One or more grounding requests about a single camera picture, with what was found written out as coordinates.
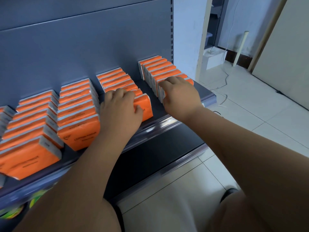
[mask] door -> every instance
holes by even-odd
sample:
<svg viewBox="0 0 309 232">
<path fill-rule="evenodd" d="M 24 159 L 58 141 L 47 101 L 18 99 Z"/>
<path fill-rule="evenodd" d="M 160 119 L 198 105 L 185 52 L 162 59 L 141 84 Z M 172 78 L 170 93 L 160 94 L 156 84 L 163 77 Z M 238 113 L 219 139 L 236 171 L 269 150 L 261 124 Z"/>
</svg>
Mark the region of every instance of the door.
<svg viewBox="0 0 309 232">
<path fill-rule="evenodd" d="M 309 109 L 309 0 L 287 0 L 253 75 Z"/>
</svg>

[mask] white tile floor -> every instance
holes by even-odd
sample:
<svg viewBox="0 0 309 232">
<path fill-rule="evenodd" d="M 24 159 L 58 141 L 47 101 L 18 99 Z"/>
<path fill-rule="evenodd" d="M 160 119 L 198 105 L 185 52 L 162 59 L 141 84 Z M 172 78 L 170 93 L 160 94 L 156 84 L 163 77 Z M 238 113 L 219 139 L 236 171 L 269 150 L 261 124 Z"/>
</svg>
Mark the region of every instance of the white tile floor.
<svg viewBox="0 0 309 232">
<path fill-rule="evenodd" d="M 261 136 L 309 157 L 309 111 L 242 67 L 229 62 L 201 73 L 200 84 L 217 94 L 210 109 Z M 208 149 L 174 172 L 119 203 L 126 231 L 205 231 L 225 189 L 239 188 Z"/>
</svg>

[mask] dark baseboard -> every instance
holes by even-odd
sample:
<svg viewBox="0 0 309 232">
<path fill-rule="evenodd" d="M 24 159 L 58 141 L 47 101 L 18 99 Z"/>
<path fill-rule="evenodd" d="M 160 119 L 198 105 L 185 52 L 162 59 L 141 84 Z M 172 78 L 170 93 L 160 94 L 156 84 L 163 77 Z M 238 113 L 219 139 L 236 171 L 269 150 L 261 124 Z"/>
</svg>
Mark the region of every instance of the dark baseboard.
<svg viewBox="0 0 309 232">
<path fill-rule="evenodd" d="M 233 63 L 234 59 L 236 58 L 236 54 L 237 53 L 235 51 L 232 51 L 232 50 L 228 49 L 227 53 L 226 53 L 225 60 L 228 61 L 228 62 Z M 237 65 L 239 65 L 239 66 L 241 66 L 241 67 L 243 67 L 245 69 L 248 69 L 251 61 L 252 61 L 252 57 L 249 57 L 249 56 L 244 55 L 244 54 L 240 54 L 238 62 L 237 62 Z"/>
</svg>

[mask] left arm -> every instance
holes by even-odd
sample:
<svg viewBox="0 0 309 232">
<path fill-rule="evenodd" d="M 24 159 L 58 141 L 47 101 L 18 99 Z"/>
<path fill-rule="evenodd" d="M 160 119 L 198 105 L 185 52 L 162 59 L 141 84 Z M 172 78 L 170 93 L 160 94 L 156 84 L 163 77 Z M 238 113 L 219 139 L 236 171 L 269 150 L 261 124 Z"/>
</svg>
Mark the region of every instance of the left arm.
<svg viewBox="0 0 309 232">
<path fill-rule="evenodd" d="M 73 167 L 33 206 L 18 231 L 120 231 L 113 208 L 103 199 L 123 148 L 139 128 L 143 110 L 134 93 L 109 91 L 101 104 L 101 131 Z"/>
</svg>

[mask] hand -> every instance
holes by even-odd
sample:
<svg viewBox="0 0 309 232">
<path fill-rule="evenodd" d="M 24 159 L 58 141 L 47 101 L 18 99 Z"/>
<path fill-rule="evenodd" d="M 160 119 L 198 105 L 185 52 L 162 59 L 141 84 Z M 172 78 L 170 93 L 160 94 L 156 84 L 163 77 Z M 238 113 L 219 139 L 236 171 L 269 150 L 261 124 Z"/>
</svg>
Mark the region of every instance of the hand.
<svg viewBox="0 0 309 232">
<path fill-rule="evenodd" d="M 203 108 L 198 91 L 181 77 L 171 76 L 159 83 L 165 91 L 165 111 L 186 123 L 196 110 Z"/>
<path fill-rule="evenodd" d="M 100 133 L 119 141 L 128 142 L 141 125 L 143 109 L 137 106 L 134 111 L 135 94 L 124 89 L 108 91 L 101 103 Z"/>
</svg>

